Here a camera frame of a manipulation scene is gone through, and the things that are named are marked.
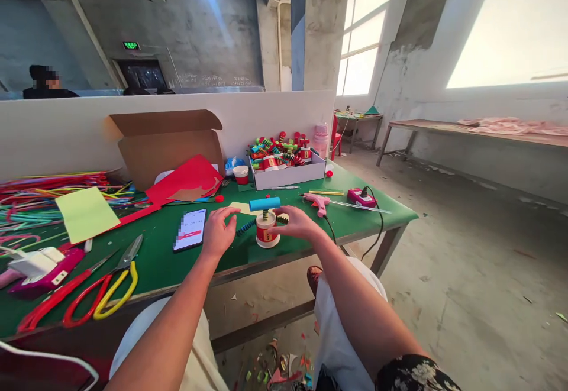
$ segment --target foot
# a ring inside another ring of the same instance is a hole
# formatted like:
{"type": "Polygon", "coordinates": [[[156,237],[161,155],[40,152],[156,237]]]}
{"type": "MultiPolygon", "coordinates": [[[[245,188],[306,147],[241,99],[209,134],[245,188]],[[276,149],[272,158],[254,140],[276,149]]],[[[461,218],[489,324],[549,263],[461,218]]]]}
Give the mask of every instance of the foot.
{"type": "Polygon", "coordinates": [[[312,293],[315,295],[318,293],[318,281],[320,280],[320,274],[323,270],[318,266],[311,266],[308,268],[308,284],[312,293]]]}

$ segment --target white pants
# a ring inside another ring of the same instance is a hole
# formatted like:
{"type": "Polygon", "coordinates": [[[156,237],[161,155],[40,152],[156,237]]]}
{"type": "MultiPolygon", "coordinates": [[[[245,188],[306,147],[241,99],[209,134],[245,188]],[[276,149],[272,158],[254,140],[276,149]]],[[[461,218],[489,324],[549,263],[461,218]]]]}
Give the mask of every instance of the white pants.
{"type": "MultiPolygon", "coordinates": [[[[352,257],[347,257],[347,259],[351,261],[353,266],[359,270],[377,292],[387,299],[385,288],[381,285],[377,276],[358,259],[352,257]]],[[[138,314],[138,317],[126,331],[117,353],[114,355],[109,377],[116,373],[128,353],[134,348],[169,299],[161,299],[138,314]]],[[[315,362],[314,389],[317,385],[317,378],[320,375],[321,365],[325,364],[342,389],[374,391],[373,381],[367,374],[343,330],[330,287],[325,279],[325,274],[319,277],[318,293],[315,300],[315,316],[319,323],[321,344],[315,362]]],[[[201,310],[201,317],[199,318],[199,324],[193,339],[193,348],[179,389],[180,391],[228,391],[227,385],[219,374],[217,362],[213,355],[209,337],[209,323],[203,310],[201,310]]]]}

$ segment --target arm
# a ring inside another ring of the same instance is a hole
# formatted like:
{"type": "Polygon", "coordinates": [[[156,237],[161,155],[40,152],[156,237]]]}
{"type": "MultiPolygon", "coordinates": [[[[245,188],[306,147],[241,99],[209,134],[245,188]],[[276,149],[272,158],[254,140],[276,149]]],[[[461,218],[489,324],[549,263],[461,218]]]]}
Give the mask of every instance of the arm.
{"type": "Polygon", "coordinates": [[[211,212],[204,243],[195,265],[148,330],[130,351],[106,390],[178,391],[193,338],[205,303],[207,288],[221,256],[235,237],[240,209],[211,212]]]}
{"type": "Polygon", "coordinates": [[[275,209],[274,213],[286,213],[290,220],[288,225],[273,228],[273,234],[306,239],[318,254],[343,329],[371,378],[399,356],[428,355],[387,301],[314,221],[291,206],[275,209]]]}

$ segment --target scissors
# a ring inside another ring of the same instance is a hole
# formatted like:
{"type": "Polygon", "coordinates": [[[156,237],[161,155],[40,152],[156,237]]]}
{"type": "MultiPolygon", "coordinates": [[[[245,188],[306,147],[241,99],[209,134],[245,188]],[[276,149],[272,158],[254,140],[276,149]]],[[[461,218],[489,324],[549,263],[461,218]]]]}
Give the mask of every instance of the scissors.
{"type": "MultiPolygon", "coordinates": [[[[51,293],[47,298],[43,300],[41,304],[39,304],[36,308],[34,308],[18,325],[18,332],[31,332],[37,326],[42,318],[45,317],[47,313],[49,313],[57,304],[63,301],[67,295],[73,292],[79,285],[81,285],[87,278],[89,278],[97,269],[100,268],[105,262],[107,262],[117,251],[114,251],[109,256],[103,258],[91,268],[85,270],[77,277],[70,280],[65,285],[58,287],[53,293],[51,293]]],[[[82,325],[85,323],[93,314],[95,310],[96,304],[93,308],[81,319],[76,322],[71,320],[71,315],[65,315],[65,319],[63,320],[63,325],[66,328],[71,328],[75,326],[82,325]]]]}
{"type": "Polygon", "coordinates": [[[138,250],[140,249],[140,246],[142,245],[143,240],[144,240],[144,237],[142,235],[139,235],[130,244],[130,246],[128,246],[128,249],[126,249],[126,252],[120,258],[120,261],[118,262],[118,265],[115,267],[115,269],[112,270],[110,273],[108,273],[106,276],[101,277],[99,280],[97,280],[92,285],[90,285],[87,289],[85,289],[71,303],[71,305],[69,305],[69,308],[67,309],[67,312],[65,313],[65,317],[64,317],[64,320],[63,320],[64,324],[65,324],[66,321],[67,321],[68,324],[70,324],[72,322],[73,311],[75,311],[75,308],[77,308],[78,304],[82,301],[82,299],[88,293],[90,293],[94,288],[96,288],[98,285],[101,285],[101,288],[99,290],[99,293],[96,296],[95,303],[91,307],[91,310],[89,310],[89,312],[92,312],[93,319],[103,320],[103,319],[109,317],[110,315],[115,313],[120,307],[122,307],[126,303],[126,301],[128,301],[128,299],[134,293],[134,289],[136,289],[136,285],[138,284],[138,272],[136,271],[136,262],[134,262],[134,257],[138,253],[138,250]],[[119,271],[122,271],[122,273],[120,274],[120,277],[118,278],[118,280],[116,282],[114,282],[114,284],[111,286],[111,288],[107,292],[107,288],[108,288],[108,285],[111,282],[113,274],[116,273],[116,272],[119,272],[119,271]],[[106,308],[106,306],[107,306],[109,300],[112,298],[114,292],[116,292],[116,290],[118,289],[120,284],[124,281],[124,279],[126,279],[126,276],[128,276],[129,272],[130,272],[130,275],[132,276],[132,283],[130,284],[130,287],[126,291],[126,294],[111,309],[109,309],[105,312],[102,312],[106,308]]]}

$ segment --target phone screen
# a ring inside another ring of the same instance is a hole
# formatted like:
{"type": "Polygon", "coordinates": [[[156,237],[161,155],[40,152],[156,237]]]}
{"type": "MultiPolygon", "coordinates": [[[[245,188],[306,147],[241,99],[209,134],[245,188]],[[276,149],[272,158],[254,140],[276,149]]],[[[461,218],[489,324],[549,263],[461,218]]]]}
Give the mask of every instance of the phone screen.
{"type": "Polygon", "coordinates": [[[205,214],[207,209],[184,214],[182,223],[179,225],[176,242],[173,251],[179,252],[203,243],[203,227],[205,226],[205,214]]]}

